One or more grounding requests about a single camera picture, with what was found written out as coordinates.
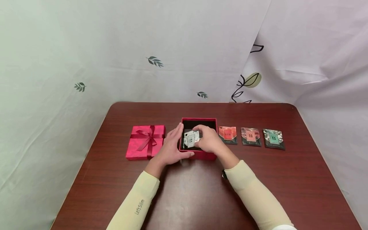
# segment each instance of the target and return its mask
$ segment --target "leaf pattern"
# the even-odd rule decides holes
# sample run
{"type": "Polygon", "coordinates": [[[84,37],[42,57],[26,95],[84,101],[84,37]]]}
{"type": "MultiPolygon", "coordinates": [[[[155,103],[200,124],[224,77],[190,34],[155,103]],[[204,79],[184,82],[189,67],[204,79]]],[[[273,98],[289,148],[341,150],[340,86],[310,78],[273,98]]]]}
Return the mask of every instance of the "leaf pattern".
{"type": "Polygon", "coordinates": [[[261,52],[265,46],[254,44],[250,53],[261,52]]]}
{"type": "Polygon", "coordinates": [[[197,95],[201,98],[208,98],[208,95],[205,92],[197,92],[197,95]]]}
{"type": "Polygon", "coordinates": [[[158,66],[160,68],[163,67],[162,62],[159,59],[157,59],[157,57],[150,56],[149,58],[148,57],[146,57],[146,58],[148,59],[148,62],[150,64],[155,65],[155,66],[158,66]]]}
{"type": "Polygon", "coordinates": [[[244,86],[248,88],[254,88],[261,82],[262,76],[260,73],[256,72],[251,74],[246,78],[244,86]]]}
{"type": "MultiPolygon", "coordinates": [[[[243,75],[240,75],[240,76],[241,76],[241,79],[243,80],[243,82],[238,81],[238,83],[236,85],[239,86],[239,88],[237,90],[235,90],[235,92],[231,96],[231,99],[235,103],[237,103],[236,100],[235,100],[235,98],[240,97],[244,93],[244,91],[239,91],[243,86],[245,86],[247,88],[256,87],[261,82],[261,79],[262,79],[261,74],[260,73],[257,73],[257,72],[251,74],[246,79],[243,77],[243,75]]],[[[251,103],[251,102],[252,102],[252,100],[248,100],[248,101],[243,102],[243,103],[251,103]]]]}
{"type": "Polygon", "coordinates": [[[86,86],[84,85],[84,83],[82,83],[82,82],[79,82],[79,83],[77,83],[77,84],[75,84],[75,86],[74,86],[74,88],[76,88],[76,90],[79,90],[79,92],[80,91],[82,91],[82,92],[84,92],[84,88],[85,88],[86,86]]]}

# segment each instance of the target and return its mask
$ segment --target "wooden table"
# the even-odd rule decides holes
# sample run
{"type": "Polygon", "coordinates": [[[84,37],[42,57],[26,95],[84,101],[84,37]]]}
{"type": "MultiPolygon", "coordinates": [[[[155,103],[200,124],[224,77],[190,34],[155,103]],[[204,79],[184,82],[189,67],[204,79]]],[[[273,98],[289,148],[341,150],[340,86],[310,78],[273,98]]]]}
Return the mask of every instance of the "wooden table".
{"type": "MultiPolygon", "coordinates": [[[[127,161],[133,125],[164,124],[182,117],[217,118],[236,126],[238,145],[229,148],[253,169],[284,207],[298,230],[360,229],[308,132],[289,104],[131,103],[111,106],[55,220],[52,230],[104,230],[147,165],[127,161]],[[240,127],[281,130],[286,151],[243,146],[240,127]]],[[[218,160],[167,167],[142,229],[257,229],[218,160]]]]}

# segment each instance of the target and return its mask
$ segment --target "hand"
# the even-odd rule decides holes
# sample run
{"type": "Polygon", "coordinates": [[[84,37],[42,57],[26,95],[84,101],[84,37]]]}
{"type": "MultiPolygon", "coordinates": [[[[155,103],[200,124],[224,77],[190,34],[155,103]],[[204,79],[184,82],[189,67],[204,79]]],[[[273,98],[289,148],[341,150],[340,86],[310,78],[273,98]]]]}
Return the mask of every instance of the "hand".
{"type": "Polygon", "coordinates": [[[163,168],[168,164],[174,164],[181,159],[190,158],[194,152],[179,152],[177,143],[183,133],[184,125],[179,125],[171,130],[163,141],[163,146],[159,153],[152,158],[144,169],[148,174],[160,178],[163,168]]]}
{"type": "Polygon", "coordinates": [[[212,152],[216,155],[227,148],[219,138],[216,130],[205,125],[197,125],[193,130],[199,130],[202,133],[202,138],[194,143],[195,147],[201,148],[206,152],[212,152]]]}
{"type": "Polygon", "coordinates": [[[216,130],[205,125],[197,125],[193,130],[202,132],[202,138],[194,145],[206,152],[213,152],[225,169],[231,169],[239,163],[239,158],[222,142],[216,130]]]}
{"type": "Polygon", "coordinates": [[[163,146],[160,152],[155,156],[163,164],[174,164],[181,159],[190,158],[194,152],[179,152],[177,144],[183,133],[184,125],[180,122],[179,125],[171,130],[163,141],[163,146]]]}

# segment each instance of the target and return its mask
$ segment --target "red gift box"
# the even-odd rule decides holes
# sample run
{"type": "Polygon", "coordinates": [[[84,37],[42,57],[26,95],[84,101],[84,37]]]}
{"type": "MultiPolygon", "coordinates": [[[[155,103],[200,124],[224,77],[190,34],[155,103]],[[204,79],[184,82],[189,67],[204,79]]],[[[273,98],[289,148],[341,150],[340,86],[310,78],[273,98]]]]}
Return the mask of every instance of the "red gift box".
{"type": "Polygon", "coordinates": [[[133,126],[127,154],[128,160],[147,160],[154,157],[163,145],[164,125],[133,126]]]}
{"type": "MultiPolygon", "coordinates": [[[[185,129],[193,129],[197,125],[206,125],[210,128],[213,128],[217,131],[217,120],[216,118],[182,118],[181,122],[184,125],[185,129]]],[[[205,152],[200,148],[192,147],[189,149],[183,149],[183,138],[184,138],[184,131],[180,138],[180,145],[179,145],[179,151],[181,152],[194,152],[194,156],[190,157],[189,159],[195,159],[195,160],[216,160],[216,155],[213,153],[205,152]]]]}

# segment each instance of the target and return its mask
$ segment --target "open box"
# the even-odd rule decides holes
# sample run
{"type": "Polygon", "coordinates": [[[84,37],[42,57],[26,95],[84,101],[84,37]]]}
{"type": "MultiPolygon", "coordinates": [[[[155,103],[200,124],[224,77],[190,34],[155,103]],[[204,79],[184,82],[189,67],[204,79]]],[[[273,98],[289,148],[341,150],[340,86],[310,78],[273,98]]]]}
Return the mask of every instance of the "open box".
{"type": "Polygon", "coordinates": [[[191,147],[191,148],[183,148],[183,138],[184,133],[192,130],[197,125],[205,125],[208,126],[217,132],[217,120],[216,118],[182,118],[181,122],[184,125],[183,134],[180,138],[179,143],[179,151],[181,152],[188,152],[193,151],[195,154],[194,156],[190,157],[189,159],[196,159],[196,160],[216,160],[216,155],[213,153],[205,152],[201,148],[191,147]]]}

